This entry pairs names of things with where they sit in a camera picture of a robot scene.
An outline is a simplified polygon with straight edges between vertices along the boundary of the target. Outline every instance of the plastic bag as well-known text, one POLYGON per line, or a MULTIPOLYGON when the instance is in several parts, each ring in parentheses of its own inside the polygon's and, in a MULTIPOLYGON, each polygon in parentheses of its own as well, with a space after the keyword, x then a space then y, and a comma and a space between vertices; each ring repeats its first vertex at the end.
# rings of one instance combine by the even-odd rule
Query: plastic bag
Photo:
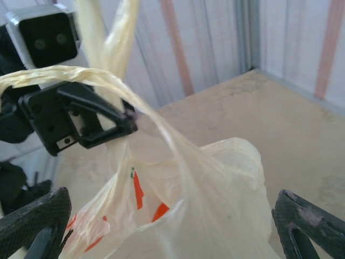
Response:
MULTIPOLYGON (((122 1, 126 12, 115 27, 135 20, 137 11, 129 13, 137 3, 122 1)), ((130 46, 134 27, 117 30, 117 36, 122 33, 130 46)), ((146 114, 165 140, 138 131, 107 143, 102 159, 114 176, 72 217, 67 229, 74 232, 61 258, 278 258, 268 244, 271 214, 258 151, 237 138, 203 148, 190 143, 116 76, 123 70, 112 68, 113 57, 102 54, 120 46, 110 38, 109 48, 86 47, 101 53, 94 57, 102 57, 98 64, 110 72, 52 66, 0 77, 0 92, 56 79, 93 85, 114 105, 121 98, 146 114)))

